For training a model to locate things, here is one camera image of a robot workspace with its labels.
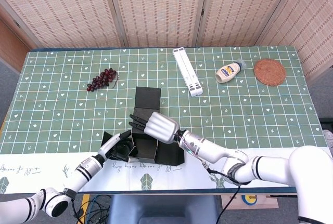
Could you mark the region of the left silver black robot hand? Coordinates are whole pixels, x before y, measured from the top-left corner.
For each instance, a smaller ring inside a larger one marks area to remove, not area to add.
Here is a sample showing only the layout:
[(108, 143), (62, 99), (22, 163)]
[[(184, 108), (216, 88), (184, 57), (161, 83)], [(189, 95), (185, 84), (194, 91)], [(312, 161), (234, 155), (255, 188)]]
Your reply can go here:
[(116, 134), (112, 136), (109, 140), (106, 141), (105, 144), (103, 144), (99, 150), (98, 154), (101, 155), (104, 158), (104, 161), (106, 161), (108, 158), (111, 157), (111, 149), (120, 141), (125, 138), (128, 138), (131, 135), (131, 131), (125, 131), (123, 133)]

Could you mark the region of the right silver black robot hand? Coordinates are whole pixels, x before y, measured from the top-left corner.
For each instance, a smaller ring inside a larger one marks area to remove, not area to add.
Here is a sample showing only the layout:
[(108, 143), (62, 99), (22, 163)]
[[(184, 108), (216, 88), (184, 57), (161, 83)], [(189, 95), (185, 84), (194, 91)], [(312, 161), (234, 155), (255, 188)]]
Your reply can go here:
[(153, 112), (148, 120), (132, 114), (130, 118), (133, 120), (129, 122), (130, 126), (160, 142), (171, 144), (177, 141), (179, 123), (159, 112)]

